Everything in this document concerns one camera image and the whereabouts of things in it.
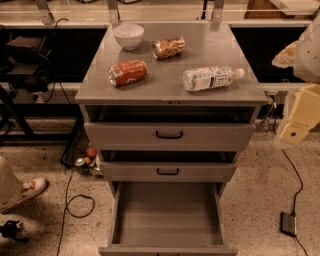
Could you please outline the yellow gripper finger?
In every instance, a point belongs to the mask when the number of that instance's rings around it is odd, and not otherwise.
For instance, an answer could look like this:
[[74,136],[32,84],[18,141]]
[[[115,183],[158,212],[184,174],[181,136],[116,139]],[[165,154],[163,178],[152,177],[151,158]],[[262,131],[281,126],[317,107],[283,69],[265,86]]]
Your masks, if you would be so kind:
[[295,100],[279,139],[287,144],[301,142],[320,122],[320,85],[307,84],[295,93]]
[[296,63],[296,46],[296,41],[286,46],[279,54],[274,57],[274,59],[272,60],[272,65],[279,68],[293,67]]

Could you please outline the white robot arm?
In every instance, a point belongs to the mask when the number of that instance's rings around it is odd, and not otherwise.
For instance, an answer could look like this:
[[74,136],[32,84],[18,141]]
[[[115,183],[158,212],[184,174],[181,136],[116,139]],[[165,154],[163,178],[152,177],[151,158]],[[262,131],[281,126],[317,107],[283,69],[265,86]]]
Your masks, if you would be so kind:
[[281,148],[300,143],[320,122],[320,15],[317,15],[299,39],[285,47],[272,60],[279,68],[293,68],[295,77],[306,85],[293,97],[288,96],[282,128],[278,131]]

